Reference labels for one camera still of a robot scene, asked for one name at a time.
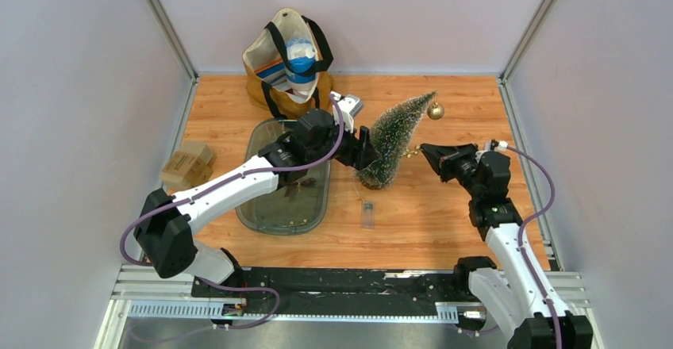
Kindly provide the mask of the brown ribbon bow ornament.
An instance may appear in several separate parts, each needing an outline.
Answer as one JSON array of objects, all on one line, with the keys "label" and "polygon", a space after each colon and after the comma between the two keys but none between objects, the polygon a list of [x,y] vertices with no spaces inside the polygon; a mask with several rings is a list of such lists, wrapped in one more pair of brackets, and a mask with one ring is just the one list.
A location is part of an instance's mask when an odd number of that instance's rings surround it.
[{"label": "brown ribbon bow ornament", "polygon": [[304,178],[297,182],[292,182],[291,184],[286,186],[284,197],[289,198],[293,194],[300,192],[302,188],[314,186],[315,183],[316,183],[315,178]]}]

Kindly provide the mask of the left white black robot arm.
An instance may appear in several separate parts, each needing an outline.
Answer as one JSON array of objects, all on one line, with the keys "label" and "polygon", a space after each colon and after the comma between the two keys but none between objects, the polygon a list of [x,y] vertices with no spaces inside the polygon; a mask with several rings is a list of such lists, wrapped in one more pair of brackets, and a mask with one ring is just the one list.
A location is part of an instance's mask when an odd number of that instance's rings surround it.
[{"label": "left white black robot arm", "polygon": [[357,170],[376,161],[380,155],[368,128],[348,131],[346,116],[312,109],[236,170],[174,195],[152,191],[133,223],[133,237],[148,265],[160,278],[191,274],[211,281],[223,297],[238,294],[243,277],[233,257],[196,241],[195,234],[229,210],[297,182],[325,161],[335,159]]}]

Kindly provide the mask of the gold bead garland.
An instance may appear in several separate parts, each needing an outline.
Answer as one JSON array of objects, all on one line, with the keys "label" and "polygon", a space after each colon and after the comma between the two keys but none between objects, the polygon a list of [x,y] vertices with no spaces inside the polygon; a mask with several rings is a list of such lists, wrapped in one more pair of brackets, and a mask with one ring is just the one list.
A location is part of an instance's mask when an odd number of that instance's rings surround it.
[{"label": "gold bead garland", "polygon": [[412,147],[412,148],[407,148],[402,156],[408,158],[414,157],[416,155],[419,155],[421,153],[421,147],[419,145]]}]

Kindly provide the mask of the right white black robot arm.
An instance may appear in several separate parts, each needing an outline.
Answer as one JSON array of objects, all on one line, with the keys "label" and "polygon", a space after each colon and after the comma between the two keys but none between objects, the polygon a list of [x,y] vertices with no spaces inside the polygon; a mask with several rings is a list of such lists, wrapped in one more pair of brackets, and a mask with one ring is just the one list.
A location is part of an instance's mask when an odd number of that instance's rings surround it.
[{"label": "right white black robot arm", "polygon": [[420,150],[442,182],[456,180],[470,195],[469,217],[496,259],[458,260],[455,294],[476,297],[493,317],[509,348],[590,348],[594,330],[562,300],[536,260],[525,221],[511,198],[511,159],[505,141],[440,146]]}]

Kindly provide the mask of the small frosted christmas tree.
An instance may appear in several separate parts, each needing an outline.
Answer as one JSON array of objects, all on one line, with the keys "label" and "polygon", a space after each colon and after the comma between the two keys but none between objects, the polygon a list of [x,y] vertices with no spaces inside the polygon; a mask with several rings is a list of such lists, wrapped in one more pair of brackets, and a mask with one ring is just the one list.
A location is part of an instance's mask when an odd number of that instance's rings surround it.
[{"label": "small frosted christmas tree", "polygon": [[365,188],[384,190],[392,185],[406,149],[435,98],[436,91],[409,98],[389,108],[374,122],[371,143],[380,157],[356,172]]}]

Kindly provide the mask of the gold bell ornament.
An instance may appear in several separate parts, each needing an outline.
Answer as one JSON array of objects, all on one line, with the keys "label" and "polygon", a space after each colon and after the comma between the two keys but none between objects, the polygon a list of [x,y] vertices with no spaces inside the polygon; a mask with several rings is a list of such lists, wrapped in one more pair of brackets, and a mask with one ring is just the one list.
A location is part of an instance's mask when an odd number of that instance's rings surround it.
[{"label": "gold bell ornament", "polygon": [[445,108],[438,102],[434,102],[427,109],[427,116],[429,119],[437,121],[445,115]]}]

